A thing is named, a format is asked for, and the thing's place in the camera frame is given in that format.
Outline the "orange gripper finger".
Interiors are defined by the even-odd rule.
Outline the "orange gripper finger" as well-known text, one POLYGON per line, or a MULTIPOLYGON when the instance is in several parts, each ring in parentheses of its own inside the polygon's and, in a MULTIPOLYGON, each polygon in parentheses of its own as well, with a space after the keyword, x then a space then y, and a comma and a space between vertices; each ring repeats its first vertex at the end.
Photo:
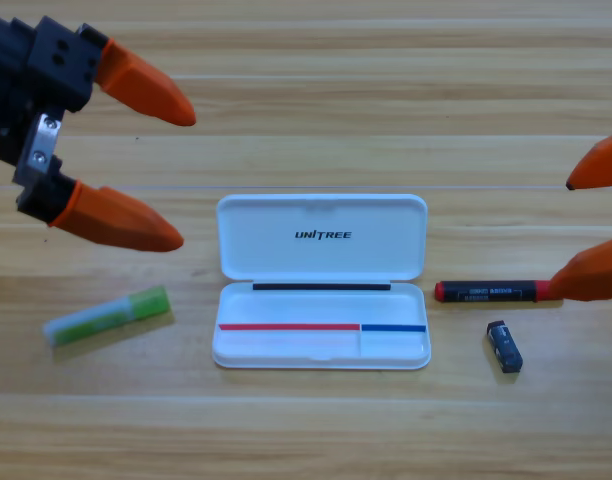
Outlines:
POLYGON ((569 175, 569 190, 612 187, 612 135, 596 143, 569 175))
POLYGON ((184 244, 179 231, 144 202, 81 181, 48 225, 93 243, 136 251, 171 252, 184 244))
POLYGON ((612 299, 612 239, 576 254, 550 280, 549 292, 561 299, 612 299))

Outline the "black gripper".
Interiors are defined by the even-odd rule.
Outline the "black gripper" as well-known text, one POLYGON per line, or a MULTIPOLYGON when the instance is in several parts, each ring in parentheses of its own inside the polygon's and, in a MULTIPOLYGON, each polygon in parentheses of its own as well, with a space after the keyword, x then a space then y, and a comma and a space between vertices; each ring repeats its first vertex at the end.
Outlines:
POLYGON ((65 210, 76 185, 55 154, 63 116, 88 103, 96 73, 101 90, 134 111, 177 126, 196 123, 192 103, 168 75, 107 40, 88 25, 71 31, 49 17, 34 27, 0 18, 0 161, 14 167, 23 189, 18 210, 46 224, 65 210))

